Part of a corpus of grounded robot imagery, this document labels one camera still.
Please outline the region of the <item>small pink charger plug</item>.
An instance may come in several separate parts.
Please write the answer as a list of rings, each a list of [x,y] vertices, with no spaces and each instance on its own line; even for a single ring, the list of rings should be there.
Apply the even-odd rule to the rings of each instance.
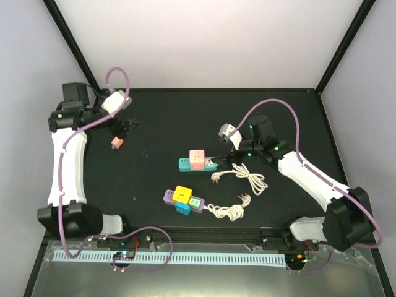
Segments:
[[[119,137],[115,137],[112,141],[111,141],[111,148],[112,149],[119,149],[120,146],[122,146],[122,144],[124,143],[123,139],[120,139]]]

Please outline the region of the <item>pink cube socket adapter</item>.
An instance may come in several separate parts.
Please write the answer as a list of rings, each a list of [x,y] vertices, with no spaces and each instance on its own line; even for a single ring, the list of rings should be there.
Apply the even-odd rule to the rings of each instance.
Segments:
[[[202,149],[189,151],[189,167],[191,170],[205,169],[205,151]]]

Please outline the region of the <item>teal power strip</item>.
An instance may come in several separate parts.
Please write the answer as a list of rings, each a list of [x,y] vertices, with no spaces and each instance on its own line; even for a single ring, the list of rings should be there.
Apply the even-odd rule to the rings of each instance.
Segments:
[[[218,165],[214,163],[211,158],[205,158],[204,169],[191,169],[189,158],[180,158],[178,160],[178,167],[180,172],[204,172],[204,171],[216,171]]]

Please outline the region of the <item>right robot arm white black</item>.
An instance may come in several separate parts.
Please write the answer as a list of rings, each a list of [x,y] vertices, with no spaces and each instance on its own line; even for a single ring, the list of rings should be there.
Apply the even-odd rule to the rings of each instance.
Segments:
[[[230,141],[233,148],[228,155],[214,157],[221,166],[241,166],[244,159],[256,158],[295,182],[323,209],[322,217],[301,217],[291,222],[281,234],[282,244],[296,249],[303,241],[327,243],[338,251],[362,242],[375,230],[365,214],[360,200],[366,191],[351,189],[310,164],[298,155],[288,142],[278,140],[270,119],[255,116],[249,120],[250,138],[245,138],[231,124],[224,124],[218,136]]]

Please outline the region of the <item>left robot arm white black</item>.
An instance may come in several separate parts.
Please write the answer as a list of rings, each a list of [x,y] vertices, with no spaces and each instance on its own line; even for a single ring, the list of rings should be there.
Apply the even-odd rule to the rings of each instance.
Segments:
[[[53,181],[47,207],[38,209],[37,219],[54,237],[76,238],[111,235],[119,247],[132,242],[133,232],[124,226],[120,215],[104,214],[88,205],[84,191],[84,153],[88,133],[107,127],[113,134],[113,148],[119,147],[136,122],[121,121],[115,115],[127,108],[131,99],[122,90],[100,97],[97,106],[89,107],[87,85],[66,83],[63,101],[48,119],[54,148]]]

